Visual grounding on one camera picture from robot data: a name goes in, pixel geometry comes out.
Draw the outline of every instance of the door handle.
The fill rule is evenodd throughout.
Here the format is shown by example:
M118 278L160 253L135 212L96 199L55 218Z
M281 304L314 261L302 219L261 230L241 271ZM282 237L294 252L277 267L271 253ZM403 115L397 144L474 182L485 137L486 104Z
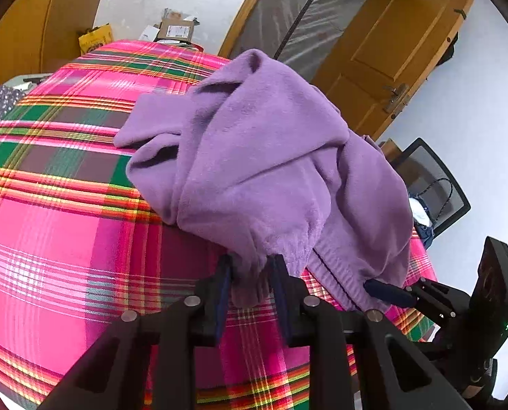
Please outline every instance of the door handle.
M385 112L392 113L400 102L402 96L409 90L409 86L406 83L401 83L397 88L392 86L384 86L383 89L391 91L393 96L389 99L387 105L383 108Z

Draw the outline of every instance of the black frame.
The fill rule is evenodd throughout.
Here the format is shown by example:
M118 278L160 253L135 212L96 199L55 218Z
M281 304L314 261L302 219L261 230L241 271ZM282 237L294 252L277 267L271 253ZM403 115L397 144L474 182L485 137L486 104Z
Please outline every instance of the black frame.
M396 170L396 168L400 166L408 157L410 157L412 153L419 147L424 148L429 153L429 155L436 161L436 163L442 169L446 177L450 180L450 182L454 186L455 191L457 192L459 197L461 197L461 200L463 200L464 203L464 205L461 206L461 208L458 209L455 213L453 213L451 217L448 217L446 220L444 220L440 225L438 225L435 228L435 237L437 237L440 234L442 234L445 230L447 230L450 226L452 226L455 222L457 222L457 220L461 219L461 217L467 214L471 210L471 204L468 201L467 196L457 183L457 180L455 179L455 177L453 177L451 171L447 168L446 165L444 165L444 162L442 162L440 157L436 155L436 153L431 149L430 146L427 145L427 143L422 138L417 138L416 140L414 140L412 144L408 146L408 148L406 148L400 154L400 156L398 156L391 162L391 166Z

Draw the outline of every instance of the purple fleece fabric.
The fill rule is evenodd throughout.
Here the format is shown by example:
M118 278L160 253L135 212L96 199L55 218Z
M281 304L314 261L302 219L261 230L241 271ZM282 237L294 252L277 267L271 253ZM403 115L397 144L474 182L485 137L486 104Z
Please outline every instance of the purple fleece fabric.
M268 294L264 265L307 266L345 308L386 309L365 279L402 286L412 213L371 140L293 70L246 51L185 95L141 95L115 137L126 174L167 224L234 254L232 299Z

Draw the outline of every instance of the black device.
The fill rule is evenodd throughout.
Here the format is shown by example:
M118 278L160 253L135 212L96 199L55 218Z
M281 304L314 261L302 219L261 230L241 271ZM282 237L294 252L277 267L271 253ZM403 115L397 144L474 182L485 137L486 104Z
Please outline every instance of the black device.
M414 306L441 329L412 343L378 310L338 311L309 295L282 256L268 257L283 340L310 347L310 410L353 410L345 344L352 344L365 410L508 410L491 397L494 354L508 336L508 246L488 238L472 297L421 278L404 290L368 281L372 295ZM229 256L193 295L141 316L125 311L73 365L39 410L138 410L144 403L151 347L159 354L153 410L193 410L195 346L216 346L226 321Z

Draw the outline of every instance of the white paper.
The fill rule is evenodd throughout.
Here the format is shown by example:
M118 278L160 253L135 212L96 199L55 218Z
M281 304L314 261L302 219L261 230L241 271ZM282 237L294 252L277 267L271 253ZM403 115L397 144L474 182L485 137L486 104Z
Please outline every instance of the white paper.
M186 39L189 37L189 26L169 26L165 37L176 37Z
M144 29L144 32L142 32L140 38L138 39L144 41L153 41L157 38L157 34L159 34L159 28L154 26L146 26L146 29Z

